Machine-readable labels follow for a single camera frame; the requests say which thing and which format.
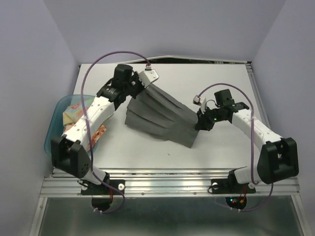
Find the grey pleated skirt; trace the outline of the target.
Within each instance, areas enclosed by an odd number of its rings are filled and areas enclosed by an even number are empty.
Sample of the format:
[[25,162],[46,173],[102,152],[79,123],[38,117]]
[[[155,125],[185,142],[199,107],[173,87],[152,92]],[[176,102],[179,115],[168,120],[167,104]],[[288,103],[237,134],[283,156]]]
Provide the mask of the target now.
[[125,125],[164,141],[191,148],[199,131],[197,114],[155,85],[148,86],[127,106]]

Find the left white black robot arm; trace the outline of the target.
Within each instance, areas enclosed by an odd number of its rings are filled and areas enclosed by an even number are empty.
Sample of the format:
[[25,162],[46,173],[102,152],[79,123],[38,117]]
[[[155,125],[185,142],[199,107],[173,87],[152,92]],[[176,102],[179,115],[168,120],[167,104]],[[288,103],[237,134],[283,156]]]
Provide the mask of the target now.
[[94,166],[92,135],[110,118],[128,96],[136,98],[159,78],[147,66],[138,73],[132,66],[118,64],[113,77],[97,92],[89,107],[83,106],[83,115],[62,136],[51,140],[52,164],[78,179],[92,183],[93,189],[103,194],[109,190],[109,175]]

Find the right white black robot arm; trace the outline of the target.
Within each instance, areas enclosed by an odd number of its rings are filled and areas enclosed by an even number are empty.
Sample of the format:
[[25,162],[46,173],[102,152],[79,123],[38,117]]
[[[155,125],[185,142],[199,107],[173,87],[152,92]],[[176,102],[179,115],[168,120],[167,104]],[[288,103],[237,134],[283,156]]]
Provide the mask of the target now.
[[215,123],[228,121],[250,138],[252,148],[257,147],[260,151],[259,159],[252,159],[250,166],[229,173],[226,186],[230,191],[237,192],[248,183],[271,184],[298,175],[297,143],[293,138],[284,138],[269,129],[252,114],[249,106],[235,102],[230,90],[216,92],[215,98],[214,109],[210,109],[206,99],[199,95],[193,99],[200,107],[195,129],[210,131]]

